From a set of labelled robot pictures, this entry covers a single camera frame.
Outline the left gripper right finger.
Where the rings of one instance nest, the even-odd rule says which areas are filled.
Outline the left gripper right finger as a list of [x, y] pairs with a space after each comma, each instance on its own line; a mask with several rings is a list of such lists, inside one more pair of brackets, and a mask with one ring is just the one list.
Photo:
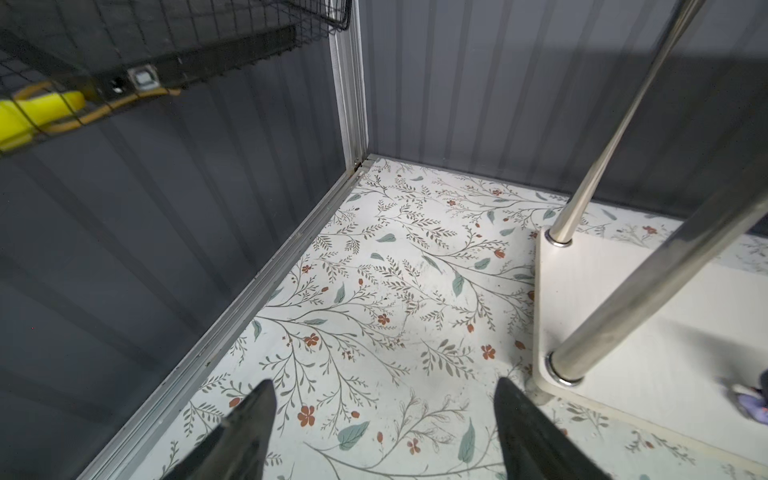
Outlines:
[[606, 479], [508, 378], [494, 392], [494, 414], [509, 479]]

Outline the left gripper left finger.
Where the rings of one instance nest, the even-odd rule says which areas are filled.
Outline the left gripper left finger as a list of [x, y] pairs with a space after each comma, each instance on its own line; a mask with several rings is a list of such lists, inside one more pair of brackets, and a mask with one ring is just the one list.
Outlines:
[[164, 477], [260, 479], [266, 465], [277, 400], [273, 382], [260, 382], [221, 423]]

